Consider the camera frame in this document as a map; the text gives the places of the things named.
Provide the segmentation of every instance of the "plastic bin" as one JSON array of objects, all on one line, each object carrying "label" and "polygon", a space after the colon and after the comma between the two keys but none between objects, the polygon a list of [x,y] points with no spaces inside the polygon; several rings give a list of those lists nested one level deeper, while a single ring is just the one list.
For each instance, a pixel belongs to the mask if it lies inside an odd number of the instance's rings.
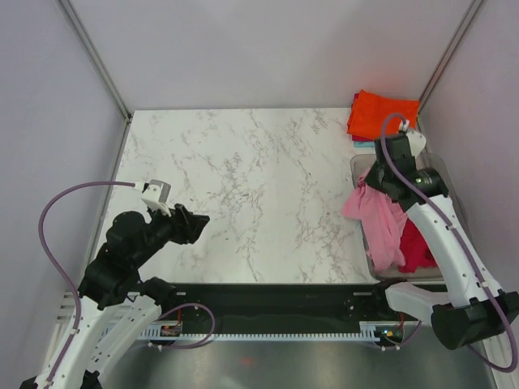
[{"label": "plastic bin", "polygon": [[[375,154],[361,154],[358,156],[355,156],[352,158],[350,165],[351,165],[351,173],[352,178],[355,187],[357,187],[357,178],[364,173],[367,169],[373,165],[375,162]],[[461,212],[461,209],[459,207],[459,203],[457,201],[456,192],[454,191],[453,184],[451,182],[451,179],[448,175],[447,167],[445,166],[445,163],[443,160],[437,156],[436,154],[432,153],[425,153],[423,152],[422,155],[420,155],[416,159],[416,165],[418,169],[425,168],[425,167],[432,167],[436,169],[441,177],[444,179],[445,184],[448,187],[449,195],[451,199],[453,200],[453,206],[454,211],[457,214],[457,218],[461,223],[461,226],[465,229],[468,236],[469,230],[466,227],[465,218],[464,215]],[[364,231],[362,231],[362,239],[364,242],[364,247],[367,250],[367,241],[366,237],[364,235]],[[370,273],[372,276],[374,276],[377,280],[386,280],[388,278],[406,278],[407,280],[412,281],[442,281],[443,277],[441,276],[440,270],[437,267],[434,268],[418,268],[415,273],[401,273],[398,271],[398,267],[390,267],[387,270],[376,272],[373,268],[373,262],[369,257],[367,257],[367,264],[370,269]]]}]

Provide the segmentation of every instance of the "orange cloth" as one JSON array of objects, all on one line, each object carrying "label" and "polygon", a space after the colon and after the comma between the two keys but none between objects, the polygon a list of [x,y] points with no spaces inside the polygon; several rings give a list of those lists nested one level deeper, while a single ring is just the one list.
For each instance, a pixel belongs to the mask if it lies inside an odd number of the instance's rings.
[{"label": "orange cloth", "polygon": [[[417,100],[395,100],[378,96],[361,90],[354,101],[348,120],[348,134],[377,139],[382,131],[382,123],[391,113],[401,113],[410,121],[411,127],[416,127],[419,102]],[[387,127],[387,134],[398,132],[401,120],[394,118]]]}]

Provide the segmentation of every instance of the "pink cloth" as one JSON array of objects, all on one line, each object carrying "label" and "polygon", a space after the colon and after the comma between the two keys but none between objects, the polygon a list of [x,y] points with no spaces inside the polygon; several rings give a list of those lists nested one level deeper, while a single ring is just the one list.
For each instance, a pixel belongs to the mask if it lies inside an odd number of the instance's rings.
[{"label": "pink cloth", "polygon": [[383,271],[394,263],[404,266],[400,238],[407,215],[386,194],[366,185],[364,178],[368,171],[358,178],[358,187],[346,201],[342,215],[362,221],[369,246],[368,255],[376,271]]}]

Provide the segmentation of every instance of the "gray wall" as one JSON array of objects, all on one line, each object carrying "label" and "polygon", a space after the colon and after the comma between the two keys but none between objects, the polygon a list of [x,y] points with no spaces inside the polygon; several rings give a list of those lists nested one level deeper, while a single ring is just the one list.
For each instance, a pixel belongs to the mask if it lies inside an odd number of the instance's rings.
[{"label": "gray wall", "polygon": [[422,115],[476,249],[507,290],[519,289],[518,20],[519,2],[487,2]]},{"label": "gray wall", "polygon": [[131,109],[418,98],[470,0],[71,0]]},{"label": "gray wall", "polygon": [[[64,283],[40,248],[41,209],[59,191],[108,178],[123,121],[54,0],[0,13],[0,387],[36,375]],[[78,280],[103,190],[64,199],[50,247]]]}]

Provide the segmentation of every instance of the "marble table surface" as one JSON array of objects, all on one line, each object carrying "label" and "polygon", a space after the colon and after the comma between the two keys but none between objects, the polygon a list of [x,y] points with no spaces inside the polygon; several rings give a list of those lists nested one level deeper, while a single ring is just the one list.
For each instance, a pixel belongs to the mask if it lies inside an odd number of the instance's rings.
[{"label": "marble table surface", "polygon": [[[166,245],[143,280],[176,282],[374,282],[360,224],[341,215],[353,190],[349,109],[137,111],[119,181],[171,184],[168,204],[209,215],[194,244]],[[139,193],[115,187],[101,230],[143,214]]]}]

